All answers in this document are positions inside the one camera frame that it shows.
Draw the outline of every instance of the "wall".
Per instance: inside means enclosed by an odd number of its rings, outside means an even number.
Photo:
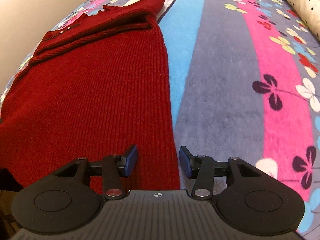
[[[24,58],[87,0],[0,0],[0,95]]]

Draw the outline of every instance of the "dark purple flower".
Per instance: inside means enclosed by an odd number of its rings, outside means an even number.
[[[308,189],[312,183],[312,166],[316,159],[316,148],[309,146],[306,151],[307,162],[301,157],[295,156],[292,161],[292,168],[295,172],[305,172],[301,180],[301,186]]]
[[[280,97],[275,93],[278,86],[277,80],[268,74],[263,75],[263,78],[267,83],[261,81],[255,81],[252,83],[252,88],[259,94],[271,93],[269,96],[269,104],[273,110],[279,111],[282,108],[282,101]]]
[[[282,36],[287,37],[288,35],[283,33],[283,32],[279,32]]]
[[[267,16],[265,16],[265,15],[263,15],[263,14],[260,14],[259,17],[260,17],[261,19],[268,20]]]
[[[248,1],[248,3],[251,3],[251,4],[253,4],[255,7],[260,8],[260,4],[257,3],[257,2],[250,2],[250,1]]]

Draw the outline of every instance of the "metal pin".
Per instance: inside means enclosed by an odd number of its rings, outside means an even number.
[[[210,191],[205,188],[200,188],[195,191],[195,195],[198,197],[207,197],[210,195]]]
[[[122,194],[122,190],[118,188],[111,188],[106,191],[106,195],[109,197],[119,197]]]

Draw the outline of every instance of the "bed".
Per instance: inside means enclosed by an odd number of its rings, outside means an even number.
[[[53,30],[103,5],[135,1],[88,0]],[[157,18],[168,52],[177,152],[185,145],[216,161],[238,156],[293,188],[305,203],[298,232],[319,239],[316,34],[284,0],[165,0]],[[34,51],[6,86],[0,109]],[[180,187],[191,184],[180,171]],[[216,192],[224,187],[216,180]]]

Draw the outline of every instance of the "red sweater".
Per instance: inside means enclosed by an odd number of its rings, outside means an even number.
[[[104,6],[44,36],[1,112],[0,163],[19,183],[137,144],[128,188],[179,188],[168,58],[156,23],[163,4]]]

